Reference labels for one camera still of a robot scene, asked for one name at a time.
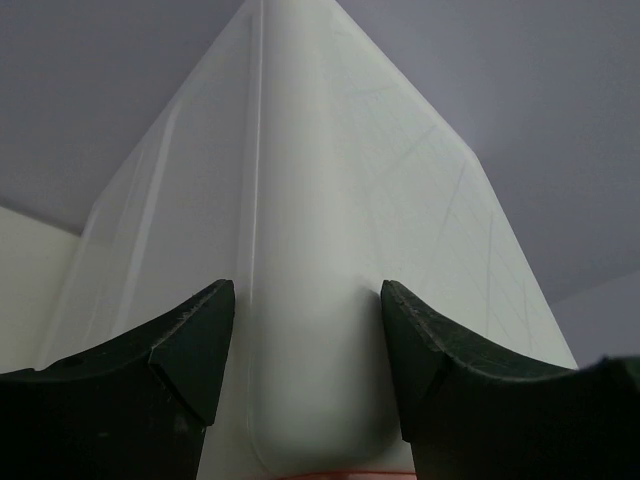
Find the white shoe cabinet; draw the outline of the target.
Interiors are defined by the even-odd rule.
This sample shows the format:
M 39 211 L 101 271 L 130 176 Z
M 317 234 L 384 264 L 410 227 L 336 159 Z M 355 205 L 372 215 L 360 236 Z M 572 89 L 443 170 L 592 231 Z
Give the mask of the white shoe cabinet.
M 95 202 L 37 363 L 218 279 L 236 315 L 202 479 L 407 472 L 386 279 L 575 359 L 473 151 L 334 1 L 248 1 Z

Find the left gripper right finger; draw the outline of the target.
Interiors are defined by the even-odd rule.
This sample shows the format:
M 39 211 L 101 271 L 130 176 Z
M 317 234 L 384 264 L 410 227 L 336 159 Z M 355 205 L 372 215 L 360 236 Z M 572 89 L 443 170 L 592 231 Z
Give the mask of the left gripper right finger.
M 639 360 L 568 369 L 507 349 L 387 280 L 382 322 L 421 479 L 635 479 Z

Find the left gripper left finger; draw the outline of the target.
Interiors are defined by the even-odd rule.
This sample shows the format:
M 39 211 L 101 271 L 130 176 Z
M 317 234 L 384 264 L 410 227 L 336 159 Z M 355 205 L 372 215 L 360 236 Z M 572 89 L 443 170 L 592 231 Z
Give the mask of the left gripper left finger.
M 234 285 L 218 280 L 96 347 L 3 374 L 2 477 L 195 478 L 234 313 Z

